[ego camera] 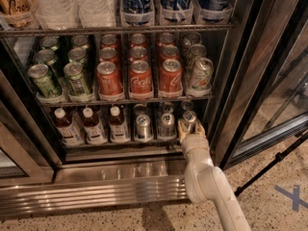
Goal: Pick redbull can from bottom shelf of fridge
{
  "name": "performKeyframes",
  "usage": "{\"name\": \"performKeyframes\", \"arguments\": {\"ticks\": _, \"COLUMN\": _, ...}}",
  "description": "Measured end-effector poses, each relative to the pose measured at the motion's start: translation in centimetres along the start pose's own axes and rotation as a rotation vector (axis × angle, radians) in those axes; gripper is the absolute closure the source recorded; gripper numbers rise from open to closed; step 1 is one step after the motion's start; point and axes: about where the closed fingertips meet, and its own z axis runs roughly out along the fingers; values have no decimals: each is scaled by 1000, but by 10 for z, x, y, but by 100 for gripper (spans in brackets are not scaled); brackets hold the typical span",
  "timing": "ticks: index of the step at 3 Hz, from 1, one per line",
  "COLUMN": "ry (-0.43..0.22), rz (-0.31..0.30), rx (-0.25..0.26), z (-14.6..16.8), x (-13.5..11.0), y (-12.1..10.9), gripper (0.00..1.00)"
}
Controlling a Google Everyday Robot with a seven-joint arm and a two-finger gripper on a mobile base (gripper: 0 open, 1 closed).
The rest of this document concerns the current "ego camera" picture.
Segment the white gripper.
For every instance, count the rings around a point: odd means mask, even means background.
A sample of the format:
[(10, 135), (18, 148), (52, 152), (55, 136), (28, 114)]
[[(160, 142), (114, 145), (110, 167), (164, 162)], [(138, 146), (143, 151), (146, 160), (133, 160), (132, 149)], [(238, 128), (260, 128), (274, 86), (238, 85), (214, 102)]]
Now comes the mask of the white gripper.
[(184, 156), (187, 156), (190, 152), (195, 152), (196, 150), (202, 153), (209, 153), (209, 143), (206, 136), (204, 127), (202, 126), (200, 120), (198, 119), (195, 124), (195, 133), (189, 134), (185, 124), (181, 119), (177, 123), (178, 137), (181, 143), (181, 148)]

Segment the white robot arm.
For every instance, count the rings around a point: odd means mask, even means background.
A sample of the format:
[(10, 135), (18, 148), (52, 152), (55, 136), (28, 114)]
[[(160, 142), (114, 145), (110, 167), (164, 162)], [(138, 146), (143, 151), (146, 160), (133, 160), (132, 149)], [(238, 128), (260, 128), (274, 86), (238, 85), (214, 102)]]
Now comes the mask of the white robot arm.
[(251, 231), (224, 172), (214, 166), (201, 123), (195, 124), (193, 134), (188, 132), (182, 119), (177, 127), (186, 160), (184, 178), (189, 200), (194, 204), (213, 201), (224, 231)]

